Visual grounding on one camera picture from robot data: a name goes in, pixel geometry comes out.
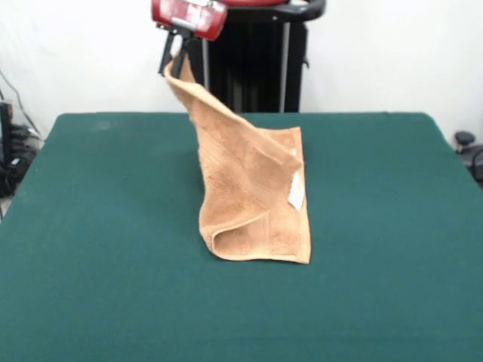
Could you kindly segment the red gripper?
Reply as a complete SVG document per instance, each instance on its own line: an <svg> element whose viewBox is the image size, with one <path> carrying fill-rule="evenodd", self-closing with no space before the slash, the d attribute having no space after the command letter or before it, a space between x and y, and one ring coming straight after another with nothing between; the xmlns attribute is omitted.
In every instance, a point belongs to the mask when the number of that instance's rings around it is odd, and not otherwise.
<svg viewBox="0 0 483 362"><path fill-rule="evenodd" d="M152 20L166 29L185 29L198 38L215 40L226 20L226 4L219 1L152 0ZM162 51L158 73L172 61L171 48L175 32L169 32ZM188 53L190 38L183 38L180 51L174 59L174 77L179 79Z"/></svg>

